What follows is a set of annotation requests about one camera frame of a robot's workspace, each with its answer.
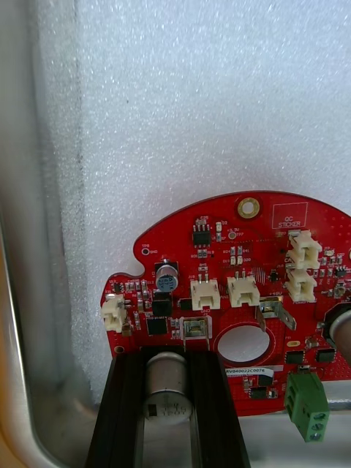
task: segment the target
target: electrolytic capacitor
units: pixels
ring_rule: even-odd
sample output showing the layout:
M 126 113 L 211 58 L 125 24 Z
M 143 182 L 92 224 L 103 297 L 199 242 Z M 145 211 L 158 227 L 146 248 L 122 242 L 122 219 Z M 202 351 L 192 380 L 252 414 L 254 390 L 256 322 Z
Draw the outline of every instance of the electrolytic capacitor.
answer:
M 177 270 L 165 263 L 156 273 L 156 287 L 164 293 L 174 291 L 178 286 L 178 272 Z

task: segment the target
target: surface mount component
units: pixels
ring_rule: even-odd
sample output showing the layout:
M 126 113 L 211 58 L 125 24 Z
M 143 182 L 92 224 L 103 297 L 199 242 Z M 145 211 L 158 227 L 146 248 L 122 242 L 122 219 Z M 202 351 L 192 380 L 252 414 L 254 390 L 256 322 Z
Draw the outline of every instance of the surface mount component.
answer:
M 285 362 L 287 364 L 302 364 L 304 357 L 304 351 L 288 351 Z
M 165 293 L 174 291 L 178 286 L 178 270 L 168 263 L 160 266 L 156 272 L 156 287 Z
M 167 333 L 166 319 L 148 319 L 146 322 L 148 326 L 148 334 L 152 335 L 165 335 Z
M 192 242 L 194 247 L 209 246 L 211 244 L 210 231 L 194 231 L 192 234 Z

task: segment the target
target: integrated circuit chip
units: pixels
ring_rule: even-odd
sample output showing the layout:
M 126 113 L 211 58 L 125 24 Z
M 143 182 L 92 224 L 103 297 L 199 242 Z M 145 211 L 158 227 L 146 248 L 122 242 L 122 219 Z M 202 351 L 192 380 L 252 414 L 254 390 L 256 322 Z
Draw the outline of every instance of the integrated circuit chip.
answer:
M 211 243 L 210 231 L 194 231 L 192 234 L 194 246 L 209 246 Z
M 302 364 L 303 363 L 303 351 L 288 351 L 285 362 L 287 364 Z
M 166 319 L 148 319 L 146 320 L 149 335 L 165 335 L 167 333 Z

